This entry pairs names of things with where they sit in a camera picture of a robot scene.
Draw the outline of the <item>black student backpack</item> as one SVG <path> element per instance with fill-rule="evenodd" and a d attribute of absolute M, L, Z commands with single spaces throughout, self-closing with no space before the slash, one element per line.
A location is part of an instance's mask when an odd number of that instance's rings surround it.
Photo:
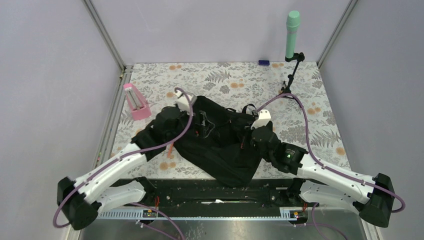
<path fill-rule="evenodd" d="M 262 158 L 251 145 L 253 104 L 241 111 L 198 96 L 189 130 L 173 146 L 187 161 L 227 187 L 251 182 Z"/>

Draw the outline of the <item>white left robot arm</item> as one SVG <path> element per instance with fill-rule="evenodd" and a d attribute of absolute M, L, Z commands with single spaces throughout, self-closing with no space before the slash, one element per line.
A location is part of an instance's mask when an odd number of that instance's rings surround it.
<path fill-rule="evenodd" d="M 137 202 L 152 204 L 154 190 L 137 180 L 123 186 L 112 185 L 127 171 L 145 165 L 180 140 L 194 116 L 192 104 L 167 106 L 115 156 L 76 179 L 62 178 L 57 183 L 57 210 L 52 225 L 57 229 L 71 226 L 82 230 L 102 212 Z"/>

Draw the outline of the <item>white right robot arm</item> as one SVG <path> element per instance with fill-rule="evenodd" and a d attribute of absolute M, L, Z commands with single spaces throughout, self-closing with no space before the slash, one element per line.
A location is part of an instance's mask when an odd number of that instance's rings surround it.
<path fill-rule="evenodd" d="M 370 176 L 314 160 L 306 149 L 280 141 L 271 125 L 271 121 L 266 125 L 254 122 L 251 144 L 274 168 L 294 176 L 286 193 L 291 205 L 327 204 L 349 210 L 377 227 L 389 226 L 395 198 L 388 175 Z"/>

